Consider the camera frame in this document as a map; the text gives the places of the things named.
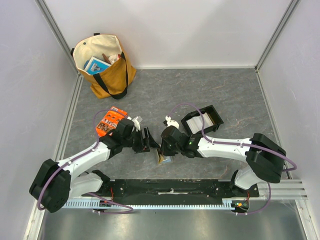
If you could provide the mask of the grey card holder wallet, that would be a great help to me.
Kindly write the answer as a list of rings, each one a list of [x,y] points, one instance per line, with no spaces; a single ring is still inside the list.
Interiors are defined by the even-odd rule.
[[[158,165],[165,164],[165,163],[171,163],[173,161],[172,156],[164,156],[159,149],[157,150],[157,156],[158,156],[158,160],[157,160]]]

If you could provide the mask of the credit card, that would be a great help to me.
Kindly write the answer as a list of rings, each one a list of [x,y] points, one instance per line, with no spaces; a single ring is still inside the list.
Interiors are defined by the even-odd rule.
[[[167,162],[168,162],[168,158],[166,156],[160,154],[158,164],[163,164],[163,163],[167,163]]]

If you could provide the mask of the black card tray box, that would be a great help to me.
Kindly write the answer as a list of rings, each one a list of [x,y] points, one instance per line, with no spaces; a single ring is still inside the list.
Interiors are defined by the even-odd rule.
[[[193,133],[191,132],[190,128],[187,125],[187,120],[191,119],[194,116],[201,116],[202,117],[202,123],[203,123],[202,129],[205,134],[210,133],[210,132],[216,132],[219,129],[220,125],[222,125],[224,123],[224,121],[222,120],[222,118],[220,117],[220,115],[218,114],[217,110],[215,109],[215,107],[213,105],[209,105],[209,106],[200,108],[199,111],[201,112],[201,114],[197,110],[195,110],[193,112],[188,113],[181,120],[182,126],[184,127],[184,130],[186,131],[186,133],[188,135],[192,135]],[[208,113],[208,115],[210,116],[210,118],[214,122],[213,126],[208,127],[208,128],[204,128],[205,121],[202,116],[204,113]]]

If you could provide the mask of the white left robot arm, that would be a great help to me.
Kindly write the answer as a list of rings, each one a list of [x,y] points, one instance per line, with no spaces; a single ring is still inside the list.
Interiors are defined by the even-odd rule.
[[[99,137],[85,150],[60,161],[47,159],[42,163],[29,189],[37,200],[37,208],[55,213],[68,200],[83,194],[106,196],[110,192],[110,184],[101,172],[83,173],[121,153],[124,148],[131,148],[138,154],[159,149],[160,145],[151,136],[148,127],[140,127],[138,118],[120,120],[116,128]]]

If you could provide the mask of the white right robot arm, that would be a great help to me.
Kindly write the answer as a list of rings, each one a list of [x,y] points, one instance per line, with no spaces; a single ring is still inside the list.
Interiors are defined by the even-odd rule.
[[[221,139],[201,134],[190,136],[175,126],[168,126],[161,134],[163,155],[181,154],[187,158],[226,158],[247,163],[247,167],[235,171],[229,191],[235,197],[242,196],[251,186],[281,181],[286,151],[261,133],[251,138]]]

